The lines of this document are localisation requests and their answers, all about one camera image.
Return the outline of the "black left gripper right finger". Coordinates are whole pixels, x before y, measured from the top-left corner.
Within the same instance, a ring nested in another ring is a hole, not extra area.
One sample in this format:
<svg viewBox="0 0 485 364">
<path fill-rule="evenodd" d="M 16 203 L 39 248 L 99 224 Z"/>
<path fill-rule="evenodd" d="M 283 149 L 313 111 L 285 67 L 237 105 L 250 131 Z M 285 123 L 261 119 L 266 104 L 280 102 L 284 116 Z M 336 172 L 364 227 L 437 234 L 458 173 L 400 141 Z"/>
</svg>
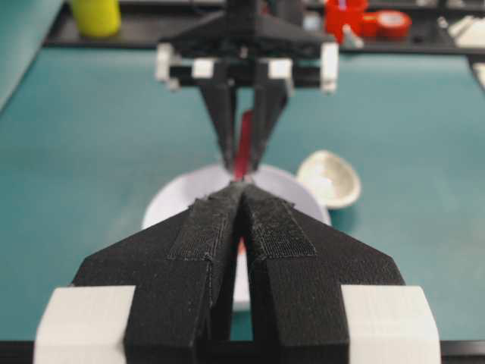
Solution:
<svg viewBox="0 0 485 364">
<path fill-rule="evenodd" d="M 437 325 L 394 260 L 255 186 L 241 207 L 254 338 L 282 363 L 438 363 Z"/>
</svg>

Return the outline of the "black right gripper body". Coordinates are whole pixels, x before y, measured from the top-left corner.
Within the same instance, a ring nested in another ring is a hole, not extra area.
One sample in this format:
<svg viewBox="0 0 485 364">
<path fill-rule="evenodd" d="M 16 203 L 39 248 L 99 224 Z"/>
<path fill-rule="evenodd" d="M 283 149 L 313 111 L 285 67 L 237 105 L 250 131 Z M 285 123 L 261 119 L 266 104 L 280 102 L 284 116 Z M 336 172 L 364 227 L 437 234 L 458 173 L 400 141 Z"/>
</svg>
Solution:
<svg viewBox="0 0 485 364">
<path fill-rule="evenodd" d="M 303 27 L 301 1 L 227 1 L 222 11 L 165 31 L 157 44 L 155 77 L 171 80 L 178 58 L 320 60 L 320 87 L 336 91 L 339 46 Z"/>
</svg>

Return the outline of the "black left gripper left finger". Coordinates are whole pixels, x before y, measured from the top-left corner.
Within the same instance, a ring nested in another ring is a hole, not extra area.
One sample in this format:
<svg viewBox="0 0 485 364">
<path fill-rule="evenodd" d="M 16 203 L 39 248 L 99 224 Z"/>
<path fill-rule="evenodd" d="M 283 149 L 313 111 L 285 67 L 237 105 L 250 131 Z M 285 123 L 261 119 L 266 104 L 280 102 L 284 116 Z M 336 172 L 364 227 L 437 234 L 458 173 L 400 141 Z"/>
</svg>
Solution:
<svg viewBox="0 0 485 364">
<path fill-rule="evenodd" d="M 194 363 L 211 309 L 233 273 L 243 186 L 232 183 L 187 210 L 87 256 L 53 291 L 37 328 L 36 363 Z"/>
</svg>

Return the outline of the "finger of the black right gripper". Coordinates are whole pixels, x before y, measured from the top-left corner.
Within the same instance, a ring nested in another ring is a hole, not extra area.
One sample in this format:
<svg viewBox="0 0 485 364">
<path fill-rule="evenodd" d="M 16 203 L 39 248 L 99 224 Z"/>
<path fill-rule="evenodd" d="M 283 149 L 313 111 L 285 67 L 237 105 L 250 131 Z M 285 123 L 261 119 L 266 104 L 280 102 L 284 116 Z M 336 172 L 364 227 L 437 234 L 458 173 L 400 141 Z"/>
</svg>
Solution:
<svg viewBox="0 0 485 364">
<path fill-rule="evenodd" d="M 286 107 L 290 90 L 290 60 L 263 60 L 253 80 L 249 170 L 256 171 L 275 124 Z"/>
<path fill-rule="evenodd" d="M 232 171 L 236 153 L 236 88 L 228 74 L 229 65 L 224 61 L 196 61 L 196 83 L 214 125 L 224 167 Z"/>
</svg>

